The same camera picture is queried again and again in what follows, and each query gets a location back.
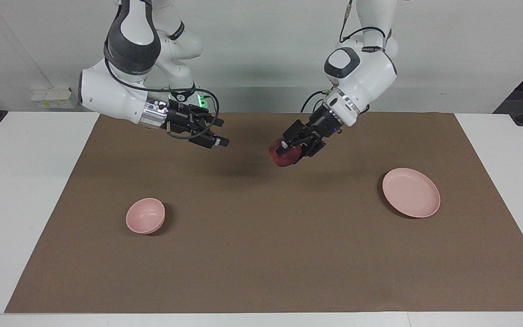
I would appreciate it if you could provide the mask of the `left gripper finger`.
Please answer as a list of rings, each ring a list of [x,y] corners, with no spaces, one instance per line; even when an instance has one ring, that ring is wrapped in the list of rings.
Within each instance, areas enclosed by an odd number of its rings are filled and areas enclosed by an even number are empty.
[[[310,128],[301,120],[295,120],[295,122],[293,122],[293,124],[291,124],[283,133],[282,138],[281,147],[283,149],[293,147],[309,149],[309,143],[311,143]]]
[[[320,136],[307,136],[301,139],[301,155],[303,157],[313,157],[318,151],[326,146],[326,143]]]

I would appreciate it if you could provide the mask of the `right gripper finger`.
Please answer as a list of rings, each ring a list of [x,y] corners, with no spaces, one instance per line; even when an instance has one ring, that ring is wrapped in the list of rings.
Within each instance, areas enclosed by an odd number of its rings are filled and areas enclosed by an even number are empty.
[[[213,124],[217,127],[222,127],[224,124],[224,120],[215,118],[215,113],[211,114],[207,108],[197,108],[196,117],[203,120],[206,124]]]
[[[189,142],[205,147],[207,149],[211,149],[214,146],[227,147],[230,143],[230,140],[225,137],[218,136],[217,134],[209,130],[206,133],[201,134],[200,136],[194,134],[189,139]]]

